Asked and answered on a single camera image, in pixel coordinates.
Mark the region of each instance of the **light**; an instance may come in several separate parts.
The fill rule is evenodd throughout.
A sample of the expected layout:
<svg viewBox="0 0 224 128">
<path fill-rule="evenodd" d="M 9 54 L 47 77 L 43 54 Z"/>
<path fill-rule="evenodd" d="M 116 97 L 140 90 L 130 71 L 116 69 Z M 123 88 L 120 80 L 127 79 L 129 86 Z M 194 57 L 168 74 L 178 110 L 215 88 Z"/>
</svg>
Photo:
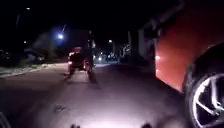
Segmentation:
<svg viewBox="0 0 224 128">
<path fill-rule="evenodd" d="M 58 34 L 58 39 L 63 39 L 64 38 L 64 36 L 62 35 L 62 34 Z"/>
<path fill-rule="evenodd" d="M 74 54 L 75 54 L 74 52 L 70 52 L 70 53 L 69 53 L 69 56 L 74 55 Z"/>
<path fill-rule="evenodd" d="M 72 64 L 72 61 L 69 61 L 68 64 L 71 65 Z"/>
<path fill-rule="evenodd" d="M 160 58 L 160 56 L 156 56 L 156 60 L 160 60 L 161 58 Z"/>
<path fill-rule="evenodd" d="M 99 57 L 98 60 L 99 60 L 99 61 L 102 61 L 102 57 Z"/>
</svg>

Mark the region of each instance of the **sidewalk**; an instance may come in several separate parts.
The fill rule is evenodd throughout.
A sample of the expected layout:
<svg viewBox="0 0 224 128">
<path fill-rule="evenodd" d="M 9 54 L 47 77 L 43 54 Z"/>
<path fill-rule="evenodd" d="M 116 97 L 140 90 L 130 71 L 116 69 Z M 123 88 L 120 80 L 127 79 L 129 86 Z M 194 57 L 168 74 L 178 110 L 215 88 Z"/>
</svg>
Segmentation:
<svg viewBox="0 0 224 128">
<path fill-rule="evenodd" d="M 25 67 L 5 68 L 0 67 L 0 78 L 21 75 L 27 72 L 33 72 L 44 68 L 49 68 L 52 64 L 27 65 Z"/>
</svg>

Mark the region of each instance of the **headlight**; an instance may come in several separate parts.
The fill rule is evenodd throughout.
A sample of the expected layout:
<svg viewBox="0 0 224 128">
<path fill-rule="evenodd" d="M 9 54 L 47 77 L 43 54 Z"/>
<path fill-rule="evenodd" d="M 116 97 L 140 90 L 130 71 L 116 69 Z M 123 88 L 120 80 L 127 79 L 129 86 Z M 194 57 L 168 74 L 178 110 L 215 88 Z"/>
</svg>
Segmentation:
<svg viewBox="0 0 224 128">
<path fill-rule="evenodd" d="M 71 65 L 72 64 L 72 61 L 69 61 L 68 64 Z"/>
<path fill-rule="evenodd" d="M 101 61 L 102 60 L 102 57 L 99 57 L 98 60 Z"/>
</svg>

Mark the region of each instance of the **pole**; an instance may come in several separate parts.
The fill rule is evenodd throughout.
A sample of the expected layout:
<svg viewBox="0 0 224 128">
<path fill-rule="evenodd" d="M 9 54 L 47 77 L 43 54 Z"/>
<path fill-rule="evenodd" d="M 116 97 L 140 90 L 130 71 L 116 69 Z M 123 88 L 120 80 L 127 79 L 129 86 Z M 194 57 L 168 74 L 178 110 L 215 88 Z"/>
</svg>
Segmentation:
<svg viewBox="0 0 224 128">
<path fill-rule="evenodd" d="M 17 15 L 17 18 L 16 18 L 16 28 L 18 28 L 18 25 L 19 25 L 19 19 L 20 19 L 20 14 Z"/>
</svg>

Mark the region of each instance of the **street light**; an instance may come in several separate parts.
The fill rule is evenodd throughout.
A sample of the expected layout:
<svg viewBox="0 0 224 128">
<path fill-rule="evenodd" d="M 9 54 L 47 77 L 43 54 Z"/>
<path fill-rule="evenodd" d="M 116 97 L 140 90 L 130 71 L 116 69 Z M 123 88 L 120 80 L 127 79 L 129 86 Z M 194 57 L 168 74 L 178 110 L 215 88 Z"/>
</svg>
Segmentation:
<svg viewBox="0 0 224 128">
<path fill-rule="evenodd" d="M 64 39 L 63 34 L 58 34 L 58 39 L 60 39 L 60 40 Z"/>
</svg>

